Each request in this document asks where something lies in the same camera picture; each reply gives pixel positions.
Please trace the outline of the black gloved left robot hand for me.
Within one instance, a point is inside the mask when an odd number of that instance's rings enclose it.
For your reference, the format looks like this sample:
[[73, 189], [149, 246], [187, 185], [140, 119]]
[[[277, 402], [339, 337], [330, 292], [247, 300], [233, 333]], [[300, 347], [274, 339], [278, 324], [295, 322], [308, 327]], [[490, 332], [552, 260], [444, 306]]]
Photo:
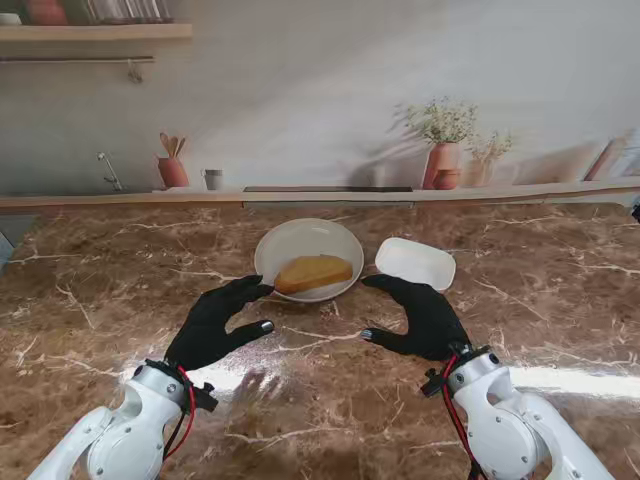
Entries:
[[248, 303], [269, 296], [273, 290], [272, 286], [262, 283], [261, 275], [249, 275], [201, 294], [170, 343], [165, 360], [190, 372], [270, 334], [274, 330], [270, 320], [249, 323], [230, 333], [226, 325]]

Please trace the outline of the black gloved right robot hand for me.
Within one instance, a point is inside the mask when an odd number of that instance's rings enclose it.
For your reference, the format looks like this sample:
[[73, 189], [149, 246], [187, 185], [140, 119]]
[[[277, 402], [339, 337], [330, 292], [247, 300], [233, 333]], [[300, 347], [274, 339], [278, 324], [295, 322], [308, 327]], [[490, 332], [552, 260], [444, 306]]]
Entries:
[[404, 308], [408, 322], [405, 334], [364, 329], [360, 334], [364, 340], [394, 353], [430, 361], [447, 360], [453, 353], [451, 345], [472, 345], [451, 304], [432, 286], [385, 274], [368, 276], [362, 283], [389, 294]]

